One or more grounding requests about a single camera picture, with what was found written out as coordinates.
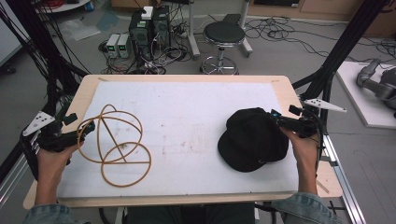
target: stool leg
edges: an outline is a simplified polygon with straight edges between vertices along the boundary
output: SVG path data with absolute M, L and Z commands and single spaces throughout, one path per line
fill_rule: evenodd
M 217 71 L 221 72 L 221 68 L 223 67 L 223 59 L 224 59 L 224 48 L 220 47 L 219 48 L 219 54 L 218 54 L 218 67 L 217 67 Z

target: computer tower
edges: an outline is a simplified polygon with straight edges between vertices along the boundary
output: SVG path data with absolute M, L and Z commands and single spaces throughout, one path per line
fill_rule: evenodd
M 129 25 L 129 34 L 132 38 L 134 54 L 138 60 L 142 56 L 145 60 L 152 60 L 152 52 L 154 49 L 151 47 L 153 41 L 153 25 L 152 21 L 142 20 L 142 13 L 139 11 L 134 12 Z
M 169 6 L 154 8 L 152 16 L 157 44 L 163 48 L 171 46 Z

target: electronic equipment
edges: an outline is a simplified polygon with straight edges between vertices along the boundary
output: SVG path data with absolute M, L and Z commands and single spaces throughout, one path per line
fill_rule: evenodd
M 132 52 L 132 43 L 129 35 L 120 35 L 119 42 L 117 44 L 119 48 L 119 54 L 121 58 L 129 58 Z
M 151 54 L 151 43 L 153 40 L 153 24 L 152 20 L 142 20 L 142 13 L 139 11 L 134 12 L 131 18 L 131 24 L 129 25 L 129 34 L 131 35 L 134 54 L 137 59 L 140 56 L 147 61 L 152 60 Z
M 108 57 L 110 58 L 118 58 L 119 57 L 119 48 L 117 48 L 117 43 L 119 42 L 120 35 L 111 35 L 111 37 L 107 40 L 106 48 L 108 52 Z
M 152 17 L 157 44 L 162 47 L 171 46 L 169 6 L 157 7 Z
M 254 0 L 256 5 L 297 7 L 300 0 Z

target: gray floor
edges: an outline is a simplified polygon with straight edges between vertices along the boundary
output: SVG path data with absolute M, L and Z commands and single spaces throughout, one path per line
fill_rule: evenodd
M 86 13 L 83 8 L 73 12 L 59 13 L 58 20 L 66 21 L 81 19 L 86 25 L 95 25 L 106 15 L 101 9 L 92 13 Z M 94 35 L 78 42 L 68 40 L 67 44 L 82 63 L 90 69 L 93 74 L 100 74 L 106 68 L 106 60 L 98 45 L 107 40 L 112 33 L 123 33 L 128 29 L 128 17 L 120 19 L 117 24 L 102 30 L 101 34 Z M 209 17 L 195 20 L 196 26 Z M 303 30 L 315 34 L 326 35 L 337 38 L 344 31 L 345 25 L 313 26 L 296 21 L 290 21 L 289 25 L 296 30 Z M 330 51 L 335 43 L 333 40 L 308 34 L 292 34 L 316 50 Z M 184 63 L 172 63 L 166 66 L 167 74 L 200 74 L 199 64 L 208 55 L 217 53 L 200 35 L 197 35 L 198 46 L 202 52 L 201 59 L 187 61 Z M 306 77 L 320 68 L 325 58 L 314 53 L 308 53 L 301 44 L 282 42 L 271 42 L 261 38 L 248 39 L 254 52 L 249 58 L 241 49 L 226 51 L 226 56 L 234 59 L 239 67 L 241 75 L 265 76 L 284 75 L 291 82 Z M 358 45 L 351 53 L 357 60 L 381 57 L 383 61 L 391 59 L 387 54 L 376 50 L 375 47 Z M 0 120 L 3 128 L 0 130 L 1 153 L 0 162 L 3 162 L 9 151 L 15 146 L 19 139 L 21 130 L 26 126 L 37 111 L 46 102 L 46 83 L 39 75 L 29 56 L 21 51 L 11 60 L 17 68 L 15 74 L 7 74 L 3 70 L 0 74 Z M 341 83 L 334 78 L 332 87 L 333 104 L 348 109 L 347 114 L 330 112 L 329 132 L 332 142 L 336 148 L 340 162 L 342 163 L 349 183 L 359 202 L 367 223 L 394 223 L 396 218 L 396 179 L 393 171 L 396 168 L 396 146 L 395 130 L 367 128 L 364 126 L 356 109 L 347 96 Z M 23 199 L 32 183 L 30 172 L 26 172 L 21 183 L 16 187 L 13 194 L 8 198 L 6 205 L 0 210 L 0 223 L 21 223 L 26 213 L 21 206 Z M 332 199 L 335 206 L 343 206 L 339 199 Z M 92 223 L 101 223 L 97 209 L 74 209 L 77 217 L 88 218 Z M 114 220 L 116 208 L 106 208 L 105 213 L 110 220 Z M 344 212 L 338 212 L 347 218 Z M 261 213 L 262 219 L 259 223 L 269 223 L 269 217 Z

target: white platform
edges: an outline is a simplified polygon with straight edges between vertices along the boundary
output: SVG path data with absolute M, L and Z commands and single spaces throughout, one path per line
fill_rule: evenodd
M 367 63 L 344 62 L 338 69 L 341 83 L 367 127 L 396 129 L 396 118 L 393 117 L 396 111 L 388 108 L 384 102 L 375 97 L 372 91 L 361 88 L 356 84 L 359 71 L 366 65 Z M 385 68 L 391 67 L 391 65 L 386 64 L 382 64 L 382 66 Z M 378 66 L 371 79 L 379 82 L 384 70 Z
M 85 118 L 98 115 L 106 104 L 133 113 L 141 120 L 142 144 L 151 152 L 151 169 L 136 185 L 116 188 L 102 178 L 99 164 L 75 153 L 64 171 L 59 198 L 297 190 L 298 175 L 291 147 L 284 160 L 267 163 L 252 173 L 235 171 L 218 153 L 219 138 L 235 111 L 251 107 L 280 110 L 271 84 L 101 82 Z M 116 138 L 135 140 L 135 132 L 130 129 L 108 124 L 116 129 Z M 112 145 L 108 136 L 102 137 L 104 145 Z M 95 133 L 87 136 L 83 148 L 92 155 L 97 153 Z M 122 183 L 132 178 L 136 169 L 123 165 L 107 173 L 112 180 Z

